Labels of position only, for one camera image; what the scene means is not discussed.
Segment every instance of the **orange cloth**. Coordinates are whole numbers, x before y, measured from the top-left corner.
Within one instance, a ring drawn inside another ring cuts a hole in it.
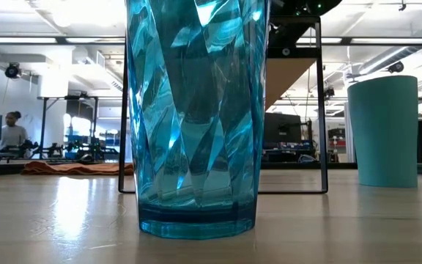
[[[133,175],[133,165],[125,164],[125,175]],[[23,175],[118,175],[118,164],[60,164],[48,165],[42,161],[32,161],[24,166]]]

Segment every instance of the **ceiling pipe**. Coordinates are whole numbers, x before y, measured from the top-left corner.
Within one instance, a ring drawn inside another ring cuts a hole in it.
[[[422,50],[422,47],[418,46],[410,46],[410,47],[403,47],[403,48],[390,48],[386,52],[383,52],[379,56],[375,57],[369,62],[365,62],[359,68],[359,74],[367,75],[371,73],[375,73],[378,70],[384,69],[393,63],[404,59],[416,52]]]

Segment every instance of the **table surface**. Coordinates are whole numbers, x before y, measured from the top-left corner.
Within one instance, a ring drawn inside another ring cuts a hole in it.
[[[422,176],[418,190],[371,188],[356,173],[330,171],[328,195],[260,195],[255,229],[210,241],[139,232],[115,177],[0,176],[0,263],[422,263]],[[263,171],[261,187],[318,179]]]

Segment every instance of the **person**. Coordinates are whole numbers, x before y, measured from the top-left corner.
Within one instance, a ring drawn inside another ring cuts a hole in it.
[[[24,127],[16,125],[21,118],[19,111],[12,111],[6,114],[6,125],[1,130],[0,150],[7,146],[18,146],[23,144],[29,137]]]

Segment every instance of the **teal cup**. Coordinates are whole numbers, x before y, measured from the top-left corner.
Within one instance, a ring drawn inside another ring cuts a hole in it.
[[[365,186],[418,186],[418,80],[389,76],[348,89],[349,115]]]

